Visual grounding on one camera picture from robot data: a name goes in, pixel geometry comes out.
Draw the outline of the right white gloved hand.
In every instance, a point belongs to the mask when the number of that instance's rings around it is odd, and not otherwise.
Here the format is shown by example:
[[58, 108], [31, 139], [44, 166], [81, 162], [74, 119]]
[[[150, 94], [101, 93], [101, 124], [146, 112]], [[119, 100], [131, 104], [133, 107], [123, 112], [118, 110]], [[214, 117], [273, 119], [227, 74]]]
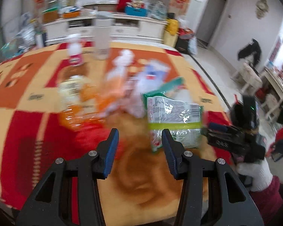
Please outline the right white gloved hand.
[[260, 192], [265, 190], [272, 183], [273, 175], [270, 172], [269, 165], [266, 159], [258, 163], [238, 163], [236, 171], [240, 175], [250, 176], [252, 192]]

